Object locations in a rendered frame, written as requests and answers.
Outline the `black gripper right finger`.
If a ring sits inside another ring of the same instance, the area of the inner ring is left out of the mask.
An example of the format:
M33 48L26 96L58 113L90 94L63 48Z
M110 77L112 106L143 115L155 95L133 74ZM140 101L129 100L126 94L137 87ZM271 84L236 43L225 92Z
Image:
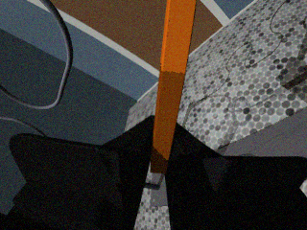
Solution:
M306 179L306 157L222 156L177 123L165 173L170 230L201 230L226 192Z

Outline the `orange handle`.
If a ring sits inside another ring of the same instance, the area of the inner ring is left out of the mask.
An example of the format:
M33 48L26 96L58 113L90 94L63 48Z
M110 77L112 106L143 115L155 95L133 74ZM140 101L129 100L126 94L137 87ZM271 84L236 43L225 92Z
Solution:
M168 0L153 116L151 173L166 173L187 74L197 0Z

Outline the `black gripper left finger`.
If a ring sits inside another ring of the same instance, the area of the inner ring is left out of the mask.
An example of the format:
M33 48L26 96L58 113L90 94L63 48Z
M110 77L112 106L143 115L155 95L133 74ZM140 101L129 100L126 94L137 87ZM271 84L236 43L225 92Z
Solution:
M103 196L115 230L133 230L153 152L154 115L102 146L31 133L12 135L24 180Z

